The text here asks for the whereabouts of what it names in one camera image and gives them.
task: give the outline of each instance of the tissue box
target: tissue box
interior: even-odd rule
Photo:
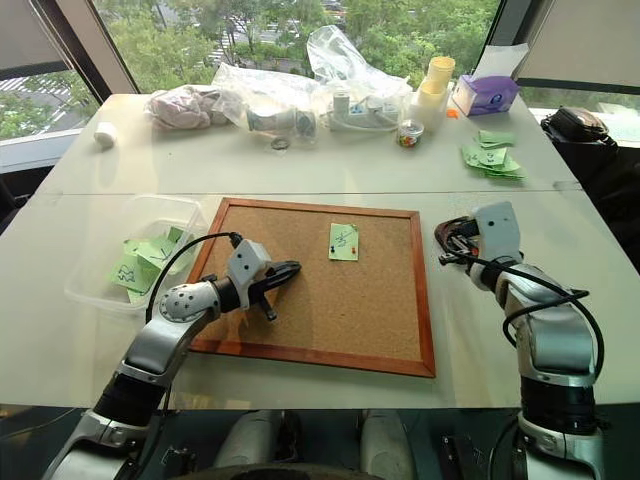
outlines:
[[[511,77],[484,77],[471,81],[469,75],[463,75],[453,91],[453,101],[467,116],[506,112],[519,90]]]

